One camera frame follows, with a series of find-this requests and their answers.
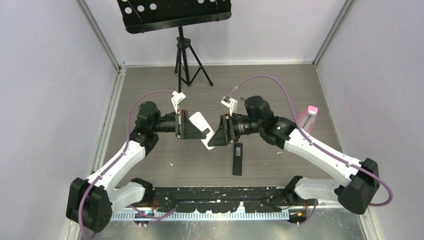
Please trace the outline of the white remote control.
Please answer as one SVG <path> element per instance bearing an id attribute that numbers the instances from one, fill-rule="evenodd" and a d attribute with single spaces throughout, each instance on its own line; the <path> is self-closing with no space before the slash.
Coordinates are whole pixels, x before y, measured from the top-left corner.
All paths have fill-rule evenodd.
<path id="1" fill-rule="evenodd" d="M 215 147 L 209 146 L 208 143 L 215 134 L 210 124 L 207 122 L 205 117 L 198 111 L 189 117 L 189 120 L 194 126 L 199 129 L 202 133 L 205 134 L 205 139 L 201 139 L 200 141 L 206 147 L 207 150 L 212 150 Z"/>

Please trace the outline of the black remote control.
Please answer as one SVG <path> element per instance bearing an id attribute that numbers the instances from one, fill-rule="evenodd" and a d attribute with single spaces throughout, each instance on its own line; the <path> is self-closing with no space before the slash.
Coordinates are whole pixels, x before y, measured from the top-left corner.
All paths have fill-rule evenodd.
<path id="1" fill-rule="evenodd" d="M 243 144 L 237 142 L 233 145 L 232 175 L 241 176 L 242 167 L 243 167 Z"/>

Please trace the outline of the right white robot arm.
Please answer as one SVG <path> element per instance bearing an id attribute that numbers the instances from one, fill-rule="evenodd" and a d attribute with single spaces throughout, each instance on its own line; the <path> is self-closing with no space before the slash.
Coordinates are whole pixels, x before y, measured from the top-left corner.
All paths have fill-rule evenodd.
<path id="1" fill-rule="evenodd" d="M 269 103 L 255 95 L 245 100 L 247 114 L 235 113 L 237 100 L 230 96 L 221 99 L 229 113 L 220 117 L 219 127 L 208 146 L 218 147 L 236 143 L 243 135 L 259 134 L 269 145 L 298 155 L 331 176 L 330 179 L 311 179 L 294 176 L 284 188 L 291 205 L 303 200 L 320 199 L 339 202 L 348 211 L 363 215 L 380 187 L 378 164 L 366 158 L 349 157 L 320 142 L 288 118 L 275 116 Z"/>

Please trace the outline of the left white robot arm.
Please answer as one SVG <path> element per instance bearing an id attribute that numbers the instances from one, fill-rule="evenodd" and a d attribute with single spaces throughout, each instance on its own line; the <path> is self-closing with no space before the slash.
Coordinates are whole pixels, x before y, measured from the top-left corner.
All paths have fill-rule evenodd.
<path id="1" fill-rule="evenodd" d="M 99 233 L 122 209 L 135 203 L 148 207 L 154 199 L 152 183 L 136 177 L 123 187 L 117 185 L 154 149 L 159 133 L 175 133 L 179 140 L 201 140 L 205 146 L 214 134 L 200 112 L 189 116 L 185 109 L 177 109 L 161 115 L 153 101 L 142 103 L 135 127 L 113 158 L 86 179 L 77 177 L 72 181 L 66 217 Z"/>

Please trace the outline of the pink metronome box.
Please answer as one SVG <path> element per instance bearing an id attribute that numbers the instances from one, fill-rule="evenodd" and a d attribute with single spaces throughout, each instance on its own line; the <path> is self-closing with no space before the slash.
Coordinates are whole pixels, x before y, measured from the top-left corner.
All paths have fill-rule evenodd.
<path id="1" fill-rule="evenodd" d="M 316 106 L 309 105 L 297 115 L 299 126 L 308 134 L 311 133 L 314 127 L 318 111 L 319 109 Z"/>

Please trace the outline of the black music stand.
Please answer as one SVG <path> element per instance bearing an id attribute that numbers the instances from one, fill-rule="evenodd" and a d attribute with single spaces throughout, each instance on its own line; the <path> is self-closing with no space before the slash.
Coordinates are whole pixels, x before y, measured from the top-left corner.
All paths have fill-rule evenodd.
<path id="1" fill-rule="evenodd" d="M 230 0 L 118 0 L 117 5 L 130 34 L 178 29 L 174 73 L 179 92 L 182 84 L 190 87 L 199 72 L 214 86 L 183 27 L 228 20 L 232 16 Z"/>

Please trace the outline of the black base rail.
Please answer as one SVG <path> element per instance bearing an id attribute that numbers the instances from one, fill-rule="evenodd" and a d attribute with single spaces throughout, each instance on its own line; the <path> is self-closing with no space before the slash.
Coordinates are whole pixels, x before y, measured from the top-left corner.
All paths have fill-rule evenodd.
<path id="1" fill-rule="evenodd" d="M 147 207 L 159 213 L 174 211 L 179 214 L 234 214 L 241 209 L 248 215 L 279 214 L 291 207 L 300 210 L 288 215 L 290 223 L 303 223 L 317 205 L 316 199 L 301 199 L 295 195 L 293 184 L 277 186 L 232 186 L 232 187 L 154 187 L 147 185 L 142 199 L 136 207 Z"/>

